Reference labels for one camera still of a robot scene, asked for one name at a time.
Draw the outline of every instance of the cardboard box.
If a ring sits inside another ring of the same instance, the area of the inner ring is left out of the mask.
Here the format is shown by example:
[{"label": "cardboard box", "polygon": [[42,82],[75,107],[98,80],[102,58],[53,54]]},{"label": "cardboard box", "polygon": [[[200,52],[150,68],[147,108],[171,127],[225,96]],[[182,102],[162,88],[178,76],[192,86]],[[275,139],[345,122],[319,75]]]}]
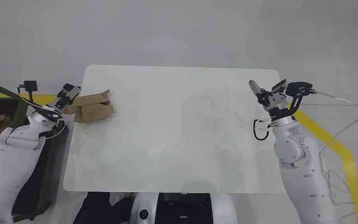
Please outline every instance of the cardboard box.
[{"label": "cardboard box", "polygon": [[5,116],[4,114],[0,115],[0,133],[10,126],[11,119],[9,116]]},{"label": "cardboard box", "polygon": [[114,113],[114,108],[108,99],[106,90],[101,94],[81,96],[74,100],[74,106],[63,110],[64,114],[75,114],[73,121],[77,123],[88,123],[107,118]]}]

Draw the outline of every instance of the white table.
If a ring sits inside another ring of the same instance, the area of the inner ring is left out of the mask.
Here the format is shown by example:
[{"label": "white table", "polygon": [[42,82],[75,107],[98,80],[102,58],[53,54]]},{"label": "white table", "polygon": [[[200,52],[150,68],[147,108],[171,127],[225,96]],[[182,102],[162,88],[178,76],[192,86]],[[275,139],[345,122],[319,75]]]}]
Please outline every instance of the white table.
[{"label": "white table", "polygon": [[88,66],[81,95],[110,89],[115,113],[74,126],[63,186],[70,191],[284,193],[268,117],[248,81],[274,70]]}]

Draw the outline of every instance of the open cardboard box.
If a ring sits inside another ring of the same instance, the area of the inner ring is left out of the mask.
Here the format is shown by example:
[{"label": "open cardboard box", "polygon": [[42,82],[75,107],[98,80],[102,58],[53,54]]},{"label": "open cardboard box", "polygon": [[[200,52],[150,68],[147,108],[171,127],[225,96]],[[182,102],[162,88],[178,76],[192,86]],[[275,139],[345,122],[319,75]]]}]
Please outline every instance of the open cardboard box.
[{"label": "open cardboard box", "polygon": [[114,108],[108,100],[106,90],[101,94],[81,96],[74,100],[74,106],[64,108],[64,114],[75,114],[73,121],[77,123],[94,122],[102,120],[114,113]]}]

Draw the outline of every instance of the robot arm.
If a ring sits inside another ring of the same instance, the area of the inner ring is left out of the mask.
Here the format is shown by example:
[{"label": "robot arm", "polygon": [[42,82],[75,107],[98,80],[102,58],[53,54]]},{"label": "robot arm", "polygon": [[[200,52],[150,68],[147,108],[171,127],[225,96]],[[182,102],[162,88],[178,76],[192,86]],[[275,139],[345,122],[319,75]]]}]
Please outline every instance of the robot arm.
[{"label": "robot arm", "polygon": [[7,128],[0,134],[0,223],[12,223],[11,210],[16,197],[35,169],[46,138],[62,119],[62,109],[72,104],[81,88],[66,84],[55,101],[36,106],[28,116],[29,125]]},{"label": "robot arm", "polygon": [[[315,140],[302,131],[293,114],[302,97],[312,93],[312,85],[305,82],[281,81],[271,92],[259,88],[255,81],[249,85],[272,118],[272,131],[276,137],[274,151],[279,159],[282,182],[302,224],[338,223],[334,204],[330,199],[327,169],[319,156]],[[294,98],[287,108],[286,94]]]}]

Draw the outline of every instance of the black cable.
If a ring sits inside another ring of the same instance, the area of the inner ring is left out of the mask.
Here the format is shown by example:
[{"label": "black cable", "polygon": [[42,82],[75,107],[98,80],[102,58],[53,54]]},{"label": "black cable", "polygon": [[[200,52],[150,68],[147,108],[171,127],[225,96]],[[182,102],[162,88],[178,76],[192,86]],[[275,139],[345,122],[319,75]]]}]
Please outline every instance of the black cable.
[{"label": "black cable", "polygon": [[254,121],[253,121],[253,136],[255,137],[255,139],[257,139],[257,140],[259,140],[259,141],[263,141],[263,140],[265,140],[268,136],[269,136],[269,131],[267,131],[267,133],[266,133],[266,136],[264,137],[264,138],[258,138],[257,136],[256,136],[256,130],[255,130],[255,127],[256,127],[256,122],[262,122],[262,120],[258,120],[258,119],[255,119]]}]

